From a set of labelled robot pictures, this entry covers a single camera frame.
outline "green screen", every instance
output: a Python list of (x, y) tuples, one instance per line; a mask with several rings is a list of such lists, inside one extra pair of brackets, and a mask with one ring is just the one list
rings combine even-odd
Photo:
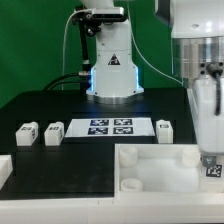
[[(42, 90), (62, 73), (65, 24), (78, 0), (0, 1), (0, 107), (24, 91)], [(115, 1), (123, 6), (125, 1)], [(132, 28), (141, 53), (156, 68), (171, 74), (170, 29), (154, 16), (154, 0), (130, 1)], [(95, 63), (95, 39), (87, 38), (91, 64)], [(140, 58), (133, 47), (145, 88), (176, 87)], [(78, 26), (69, 26), (66, 73), (82, 69)]]

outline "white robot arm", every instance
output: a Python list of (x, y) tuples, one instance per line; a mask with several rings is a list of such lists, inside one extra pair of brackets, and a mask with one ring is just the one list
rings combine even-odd
[(205, 166), (224, 154), (224, 0), (156, 0), (172, 27), (175, 75), (188, 82), (196, 138)]
[(131, 25), (123, 8), (114, 7), (113, 0), (82, 2), (93, 9), (87, 19), (100, 22), (96, 33), (97, 62), (91, 70), (88, 99), (106, 104), (133, 101), (143, 89), (138, 83), (138, 68), (132, 62)]

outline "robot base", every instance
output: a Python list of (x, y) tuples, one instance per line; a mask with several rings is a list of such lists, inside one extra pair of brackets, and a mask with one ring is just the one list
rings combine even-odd
[(135, 95), (128, 97), (100, 97), (96, 95), (88, 95), (87, 99), (89, 101), (94, 101), (102, 104), (127, 104), (133, 101), (138, 101), (143, 98), (143, 93), (136, 93)]

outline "black table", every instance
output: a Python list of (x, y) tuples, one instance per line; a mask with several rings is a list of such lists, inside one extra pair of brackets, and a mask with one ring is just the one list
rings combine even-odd
[[(66, 138), (59, 147), (47, 147), (44, 131), (57, 121), (67, 130), (74, 118), (119, 117), (150, 117), (154, 127), (169, 120), (174, 144), (195, 143), (183, 88), (146, 89), (142, 100), (125, 105), (89, 102), (79, 91), (25, 92), (0, 110), (0, 153), (13, 159), (0, 200), (113, 196), (115, 143), (156, 144), (156, 137)], [(31, 147), (17, 147), (15, 132), (32, 121), (39, 124), (38, 139)]]

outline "cable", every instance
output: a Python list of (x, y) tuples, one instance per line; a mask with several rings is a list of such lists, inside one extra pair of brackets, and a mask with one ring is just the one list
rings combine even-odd
[[(128, 7), (128, 19), (130, 21), (130, 24), (131, 24), (131, 16), (130, 16), (130, 8), (129, 8), (129, 2), (127, 1), (127, 7)], [(135, 41), (135, 37), (134, 37), (134, 34), (133, 34), (133, 31), (132, 31), (132, 25), (131, 25), (131, 36), (132, 36), (132, 40), (133, 40), (133, 44), (136, 48), (136, 51), (138, 52), (138, 54), (140, 55), (140, 57), (142, 58), (142, 60), (150, 67), (152, 68), (153, 70), (155, 70), (156, 72), (158, 72), (160, 75), (166, 77), (166, 78), (169, 78), (169, 79), (172, 79), (174, 80), (175, 82), (178, 82), (179, 84), (181, 84), (183, 86), (183, 83), (180, 82), (179, 80), (169, 76), (169, 75), (166, 75), (165, 73), (161, 72), (160, 70), (158, 70), (157, 68), (155, 68), (153, 65), (151, 65), (146, 59), (145, 57), (142, 55), (142, 53), (140, 52), (139, 48), (138, 48), (138, 45)]]
[(56, 79), (54, 79), (53, 81), (51, 81), (49, 84), (47, 84), (44, 88), (43, 88), (43, 91), (46, 91), (48, 90), (52, 85), (54, 85), (55, 83), (57, 83), (58, 81), (61, 81), (61, 80), (64, 80), (64, 79), (67, 79), (67, 78), (71, 78), (71, 77), (78, 77), (79, 74), (77, 73), (74, 73), (74, 74), (69, 74), (69, 75), (64, 75), (64, 76), (60, 76)]
[(219, 116), (221, 114), (222, 88), (221, 88), (220, 76), (221, 76), (221, 74), (219, 72), (215, 73), (215, 79), (216, 79), (216, 109), (215, 109), (215, 115), (216, 116)]
[(56, 86), (60, 86), (60, 85), (64, 85), (64, 84), (80, 84), (82, 82), (86, 82), (86, 81), (78, 81), (78, 82), (58, 82), (58, 83), (55, 83), (53, 86), (51, 86), (51, 88), (49, 88), (49, 90), (53, 90)]
[(67, 20), (67, 23), (66, 23), (66, 26), (65, 26), (65, 32), (64, 32), (64, 40), (63, 40), (62, 76), (64, 76), (64, 74), (65, 74), (65, 51), (66, 51), (69, 23), (70, 23), (72, 17), (75, 16), (76, 14), (83, 13), (83, 12), (91, 12), (91, 11), (92, 11), (92, 9), (84, 9), (84, 10), (74, 11), (74, 13), (72, 13)]

